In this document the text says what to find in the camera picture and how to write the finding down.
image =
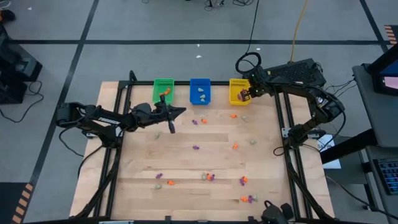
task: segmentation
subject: floor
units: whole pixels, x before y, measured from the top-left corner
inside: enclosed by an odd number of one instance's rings
[[[286,63],[294,28],[304,0],[260,1],[251,50],[263,67]],[[96,103],[103,81],[126,80],[134,70],[139,80],[159,77],[189,80],[210,77],[229,80],[239,75],[234,63],[247,49],[256,4],[204,10],[205,0],[69,0],[12,1],[17,20],[6,25],[14,43],[21,44],[43,64],[43,102],[25,120],[14,124],[0,118],[0,182],[31,182],[35,186],[24,222],[67,218],[81,158],[58,140],[53,122],[58,103]],[[322,64],[328,84],[352,79],[351,67],[372,62],[391,47],[384,25],[396,24],[395,0],[309,0],[297,33],[295,60],[313,58]],[[19,118],[35,100],[1,106]],[[370,127],[358,89],[340,96],[347,124],[342,136]],[[332,122],[340,127],[342,119]],[[332,125],[323,129],[335,133]],[[77,130],[65,134],[82,153],[86,139]],[[385,223],[363,210],[341,189],[329,185],[336,216],[347,221]],[[365,198],[363,187],[348,186]]]

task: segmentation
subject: orange object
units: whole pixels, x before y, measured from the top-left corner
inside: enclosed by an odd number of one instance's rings
[[[247,197],[241,197],[242,202],[248,202],[249,199]]]

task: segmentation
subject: wooden table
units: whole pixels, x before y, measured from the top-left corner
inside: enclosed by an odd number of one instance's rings
[[[103,82],[98,105],[113,110],[117,86],[117,82]],[[132,106],[150,103],[152,88],[133,86]],[[277,206],[291,204],[284,158],[272,153],[282,145],[275,99],[264,95],[253,99],[248,106],[231,106],[228,86],[212,86],[211,91],[211,103],[198,106],[189,102],[189,86],[175,86],[172,105],[187,107],[175,120],[175,134],[169,133],[167,123],[126,133],[112,219],[164,220],[167,215],[173,220],[234,221],[247,220],[248,216],[260,219],[265,200]],[[306,122],[310,117],[306,99],[290,96],[290,102],[295,122]],[[248,117],[247,122],[241,119],[242,115]],[[207,119],[208,124],[202,124],[202,118]],[[193,119],[199,125],[192,124]],[[155,139],[157,132],[162,133]],[[250,145],[251,139],[257,144]],[[232,148],[234,143],[239,144],[236,150]],[[85,156],[100,144],[99,139],[88,140]],[[311,140],[306,144],[317,146]],[[97,189],[104,152],[96,153],[84,164],[70,215],[76,215]],[[301,155],[309,191],[333,216],[319,153],[301,147]],[[215,181],[201,180],[204,172],[215,174]],[[163,173],[163,178],[156,179],[158,173]],[[248,178],[244,187],[239,183],[242,176]],[[173,180],[175,185],[167,185],[167,180]],[[162,184],[162,189],[155,190],[155,184]],[[302,194],[299,189],[297,192],[304,217]],[[250,194],[256,194],[259,202],[249,204],[239,200]]]

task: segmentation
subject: yellow cable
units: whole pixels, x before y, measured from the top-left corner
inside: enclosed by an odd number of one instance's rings
[[[308,0],[305,0],[303,10],[301,11],[300,18],[298,19],[296,28],[295,28],[295,30],[294,30],[293,44],[292,44],[292,55],[290,56],[290,62],[293,62],[294,45],[295,45],[295,43],[296,43],[297,30],[299,29],[299,25],[300,25],[301,19],[303,19],[303,15],[304,15],[304,11],[305,11],[305,8],[306,8],[306,6],[307,6],[307,3],[308,3]]]

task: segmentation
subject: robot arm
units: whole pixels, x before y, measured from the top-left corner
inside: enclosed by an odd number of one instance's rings
[[[114,113],[102,109],[101,106],[63,103],[57,107],[57,125],[61,128],[79,128],[84,135],[98,136],[104,147],[116,147],[121,130],[133,132],[137,128],[168,121],[170,132],[175,133],[173,120],[185,110],[186,108],[166,105],[164,95],[160,96],[160,102],[155,103],[153,111],[148,103],[141,103],[128,114]],[[110,125],[102,126],[95,121]]]
[[[241,71],[239,63],[248,55],[254,55],[258,59],[257,65],[248,70]],[[296,96],[302,96],[308,100],[311,119],[304,124],[297,124],[289,130],[284,140],[284,145],[297,147],[302,145],[308,139],[308,132],[319,124],[329,123],[337,118],[343,111],[344,106],[334,95],[325,92],[319,87],[304,85],[302,83],[292,83],[283,77],[272,77],[261,67],[261,57],[256,52],[244,54],[235,64],[236,70],[248,79],[251,87],[243,90],[239,94],[242,101],[250,98],[277,93],[288,93]]]

